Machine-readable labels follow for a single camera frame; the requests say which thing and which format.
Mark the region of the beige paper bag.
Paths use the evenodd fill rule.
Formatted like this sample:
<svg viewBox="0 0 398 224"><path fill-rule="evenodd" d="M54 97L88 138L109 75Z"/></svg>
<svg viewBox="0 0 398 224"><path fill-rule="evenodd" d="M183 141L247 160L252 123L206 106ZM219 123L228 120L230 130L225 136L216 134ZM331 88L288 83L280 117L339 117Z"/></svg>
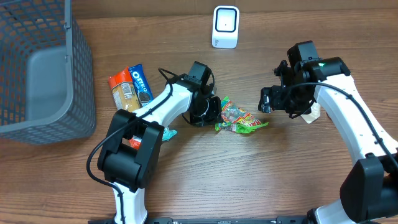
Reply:
<svg viewBox="0 0 398 224"><path fill-rule="evenodd" d="M314 122L320 117L321 106L318 103L314 103L310 109L311 113L301 115L307 124Z"/></svg>

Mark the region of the green snack packet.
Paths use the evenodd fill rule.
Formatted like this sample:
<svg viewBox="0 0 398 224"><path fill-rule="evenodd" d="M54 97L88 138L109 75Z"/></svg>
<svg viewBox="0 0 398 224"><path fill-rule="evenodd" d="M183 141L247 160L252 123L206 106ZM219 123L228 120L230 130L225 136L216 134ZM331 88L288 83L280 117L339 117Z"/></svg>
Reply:
<svg viewBox="0 0 398 224"><path fill-rule="evenodd" d="M248 111L236 106L228 96L221 101L221 123L215 124L215 130L227 130L238 134L249 134L267 126Z"/></svg>

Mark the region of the teal snack packet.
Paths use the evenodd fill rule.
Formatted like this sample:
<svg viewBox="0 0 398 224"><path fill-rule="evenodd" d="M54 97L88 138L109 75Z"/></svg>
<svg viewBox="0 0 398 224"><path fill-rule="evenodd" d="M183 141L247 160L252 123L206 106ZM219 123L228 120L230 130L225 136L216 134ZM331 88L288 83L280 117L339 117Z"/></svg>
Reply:
<svg viewBox="0 0 398 224"><path fill-rule="evenodd" d="M169 129L168 127L164 128L162 140L169 141L171 140L178 132L173 129Z"/></svg>

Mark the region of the blue Oreo cookie pack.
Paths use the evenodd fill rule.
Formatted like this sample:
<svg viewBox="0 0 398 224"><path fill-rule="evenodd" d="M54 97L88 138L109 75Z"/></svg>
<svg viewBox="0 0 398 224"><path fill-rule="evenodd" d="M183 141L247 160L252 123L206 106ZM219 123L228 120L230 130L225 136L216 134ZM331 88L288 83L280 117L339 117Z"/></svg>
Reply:
<svg viewBox="0 0 398 224"><path fill-rule="evenodd" d="M143 66L142 64L137 64L133 67L129 67L128 70L139 102L141 103L141 106L144 107L153 101L154 96L147 82L146 76L144 75Z"/></svg>

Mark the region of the red snack packet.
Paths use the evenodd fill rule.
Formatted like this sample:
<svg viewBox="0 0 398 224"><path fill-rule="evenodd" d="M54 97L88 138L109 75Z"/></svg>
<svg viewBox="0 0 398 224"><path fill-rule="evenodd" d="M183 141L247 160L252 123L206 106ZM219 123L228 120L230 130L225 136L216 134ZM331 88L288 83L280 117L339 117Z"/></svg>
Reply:
<svg viewBox="0 0 398 224"><path fill-rule="evenodd" d="M133 112L141 108L128 67L108 78L117 110Z"/></svg>

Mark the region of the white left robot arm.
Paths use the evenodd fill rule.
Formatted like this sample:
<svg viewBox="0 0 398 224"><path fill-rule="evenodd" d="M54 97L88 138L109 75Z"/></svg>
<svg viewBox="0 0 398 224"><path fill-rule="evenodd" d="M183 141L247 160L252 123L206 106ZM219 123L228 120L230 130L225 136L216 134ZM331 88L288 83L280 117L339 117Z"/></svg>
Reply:
<svg viewBox="0 0 398 224"><path fill-rule="evenodd" d="M215 92L211 69L194 62L188 73L167 78L164 91L148 105L114 114L106 137L93 149L104 179L90 176L114 192L116 213L107 223L146 221L145 188L158 163L164 129L184 113L192 126L220 123L221 100Z"/></svg>

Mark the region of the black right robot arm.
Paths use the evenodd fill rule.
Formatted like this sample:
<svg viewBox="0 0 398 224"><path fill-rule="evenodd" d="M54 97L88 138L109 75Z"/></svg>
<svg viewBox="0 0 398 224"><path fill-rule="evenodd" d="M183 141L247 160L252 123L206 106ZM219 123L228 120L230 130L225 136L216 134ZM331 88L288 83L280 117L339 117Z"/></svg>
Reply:
<svg viewBox="0 0 398 224"><path fill-rule="evenodd" d="M261 90L258 110L281 110L294 119L318 103L343 138L353 167L335 202L308 211L302 223L375 223L397 215L397 141L379 124L339 57L319 57L299 42L274 69L280 85Z"/></svg>

